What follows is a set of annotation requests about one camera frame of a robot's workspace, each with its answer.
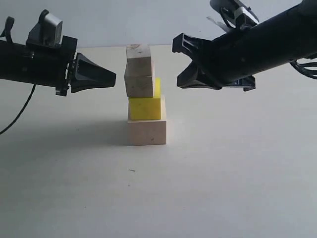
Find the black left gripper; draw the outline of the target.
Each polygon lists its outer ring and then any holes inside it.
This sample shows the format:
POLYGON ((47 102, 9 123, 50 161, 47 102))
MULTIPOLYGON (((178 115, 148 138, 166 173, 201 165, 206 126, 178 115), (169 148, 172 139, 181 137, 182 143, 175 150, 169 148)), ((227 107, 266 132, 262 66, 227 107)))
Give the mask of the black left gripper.
MULTIPOLYGON (((73 64, 77 50, 77 38, 63 36, 61 43, 57 40, 47 40, 50 55, 53 57, 49 63, 48 85, 55 88, 57 96, 67 96, 69 78, 67 70, 73 64)), ((111 88, 116 84, 116 73, 104 69, 82 53, 75 57, 75 74, 71 79, 71 92, 76 93, 88 89, 111 88)))

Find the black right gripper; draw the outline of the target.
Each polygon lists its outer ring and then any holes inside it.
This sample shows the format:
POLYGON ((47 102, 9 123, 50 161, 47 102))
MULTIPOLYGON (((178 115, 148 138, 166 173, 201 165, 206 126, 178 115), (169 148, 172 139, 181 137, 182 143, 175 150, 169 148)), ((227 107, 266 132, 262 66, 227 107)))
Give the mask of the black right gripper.
POLYGON ((182 89, 241 87, 256 88, 255 78, 245 69, 245 50, 236 34, 225 34, 213 40, 181 33, 172 40, 172 52, 183 53, 193 61, 177 76, 182 89))

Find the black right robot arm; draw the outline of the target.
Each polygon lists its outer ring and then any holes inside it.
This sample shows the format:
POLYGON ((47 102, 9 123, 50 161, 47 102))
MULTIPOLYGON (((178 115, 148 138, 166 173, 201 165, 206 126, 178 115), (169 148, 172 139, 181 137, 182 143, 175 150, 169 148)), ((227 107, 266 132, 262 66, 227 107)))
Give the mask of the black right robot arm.
POLYGON ((304 0, 264 22, 239 0, 212 0, 210 6, 222 17, 224 34, 206 40, 182 33, 173 39, 172 51, 191 59, 177 77, 179 88, 250 91, 255 74, 287 63, 316 79, 316 1, 304 0))

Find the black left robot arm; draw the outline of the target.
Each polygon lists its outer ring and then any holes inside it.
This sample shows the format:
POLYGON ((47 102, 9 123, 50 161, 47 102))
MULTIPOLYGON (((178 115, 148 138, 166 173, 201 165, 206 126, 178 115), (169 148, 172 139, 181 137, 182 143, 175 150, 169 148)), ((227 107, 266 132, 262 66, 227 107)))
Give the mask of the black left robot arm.
POLYGON ((116 73, 77 52, 77 39, 63 36, 56 47, 0 42, 1 79, 52 87, 58 96, 88 89, 111 88, 116 73))

